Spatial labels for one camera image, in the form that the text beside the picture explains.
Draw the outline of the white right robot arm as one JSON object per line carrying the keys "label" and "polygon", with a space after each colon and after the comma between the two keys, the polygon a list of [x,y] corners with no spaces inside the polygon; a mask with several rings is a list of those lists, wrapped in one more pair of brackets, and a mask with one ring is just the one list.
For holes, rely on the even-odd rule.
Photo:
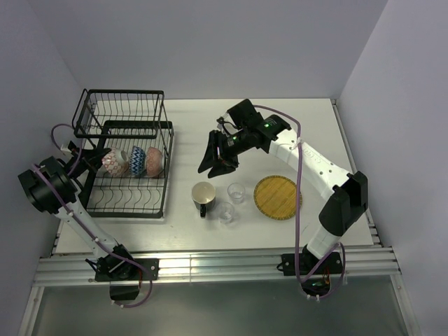
{"label": "white right robot arm", "polygon": [[278,115],[268,118],[259,112],[232,117],[234,134],[223,128],[209,133],[198,171],[212,179],[230,174],[239,166],[238,156],[252,148],[265,151],[297,170],[321,194],[325,204],[318,215],[318,229],[306,244],[303,265],[317,273],[327,264],[326,254],[345,232],[368,210],[368,178],[364,173],[338,167],[301,140],[298,131]]}

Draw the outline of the orange patterned bowl zigzag outside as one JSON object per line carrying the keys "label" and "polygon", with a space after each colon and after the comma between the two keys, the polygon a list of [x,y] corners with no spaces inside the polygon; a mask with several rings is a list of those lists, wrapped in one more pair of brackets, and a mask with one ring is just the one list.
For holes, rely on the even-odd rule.
{"label": "orange patterned bowl zigzag outside", "polygon": [[129,158],[129,171],[132,176],[140,176],[146,167],[146,153],[138,146],[133,146]]}

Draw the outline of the black mug white inside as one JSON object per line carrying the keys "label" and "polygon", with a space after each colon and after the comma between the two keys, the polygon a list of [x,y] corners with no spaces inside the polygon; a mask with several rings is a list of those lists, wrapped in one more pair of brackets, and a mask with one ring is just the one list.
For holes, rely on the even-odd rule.
{"label": "black mug white inside", "polygon": [[206,218],[207,214],[215,207],[216,189],[209,182],[199,182],[192,187],[191,197],[199,211],[200,218]]}

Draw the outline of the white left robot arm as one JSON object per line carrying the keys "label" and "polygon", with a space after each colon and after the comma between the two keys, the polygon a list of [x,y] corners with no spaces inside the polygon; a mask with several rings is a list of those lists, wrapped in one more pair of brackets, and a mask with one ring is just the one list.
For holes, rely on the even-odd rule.
{"label": "white left robot arm", "polygon": [[79,200],[80,190],[59,161],[50,156],[18,176],[27,199],[40,212],[68,224],[88,245],[94,260],[86,262],[96,275],[109,281],[131,279],[138,274],[129,251],[94,221]]}

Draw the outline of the blue triangle patterned bowl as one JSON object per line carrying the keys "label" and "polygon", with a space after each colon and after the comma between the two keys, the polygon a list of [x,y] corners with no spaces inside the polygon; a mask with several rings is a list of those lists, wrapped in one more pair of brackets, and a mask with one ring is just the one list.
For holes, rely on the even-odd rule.
{"label": "blue triangle patterned bowl", "polygon": [[101,162],[111,176],[121,176],[129,169],[128,155],[119,148],[112,148],[101,159]]}

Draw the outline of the clear faceted glass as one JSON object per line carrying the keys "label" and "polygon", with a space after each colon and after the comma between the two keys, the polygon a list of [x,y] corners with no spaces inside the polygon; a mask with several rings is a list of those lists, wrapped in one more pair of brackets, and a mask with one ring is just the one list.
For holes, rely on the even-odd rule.
{"label": "clear faceted glass", "polygon": [[244,201],[245,187],[240,183],[232,183],[227,188],[227,193],[234,204],[240,204]]}

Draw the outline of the pink floral patterned bowl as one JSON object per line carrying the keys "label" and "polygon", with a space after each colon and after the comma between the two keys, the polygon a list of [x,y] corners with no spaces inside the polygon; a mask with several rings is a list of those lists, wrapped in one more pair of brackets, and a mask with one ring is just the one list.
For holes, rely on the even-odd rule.
{"label": "pink floral patterned bowl", "polygon": [[149,147],[146,152],[146,173],[148,177],[155,178],[163,170],[162,152],[154,147]]}

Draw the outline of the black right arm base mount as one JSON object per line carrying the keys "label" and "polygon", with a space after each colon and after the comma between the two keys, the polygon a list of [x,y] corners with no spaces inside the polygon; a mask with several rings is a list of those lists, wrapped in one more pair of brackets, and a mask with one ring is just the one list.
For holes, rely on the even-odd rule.
{"label": "black right arm base mount", "polygon": [[[303,255],[300,253],[300,276],[304,277],[311,272],[318,260],[313,255]],[[313,275],[340,274],[342,272],[343,262],[338,252],[332,252],[316,269]],[[284,253],[281,255],[281,262],[276,269],[283,273],[285,277],[295,276],[295,254]]]}

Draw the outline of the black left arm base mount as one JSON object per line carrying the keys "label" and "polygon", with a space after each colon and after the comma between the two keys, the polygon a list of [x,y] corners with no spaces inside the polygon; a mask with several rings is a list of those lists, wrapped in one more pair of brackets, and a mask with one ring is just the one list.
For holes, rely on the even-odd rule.
{"label": "black left arm base mount", "polygon": [[136,263],[139,267],[122,262],[108,274],[95,272],[94,281],[101,284],[109,283],[109,297],[113,304],[119,307],[141,306],[151,295],[153,281],[158,279],[159,259],[137,259]]}

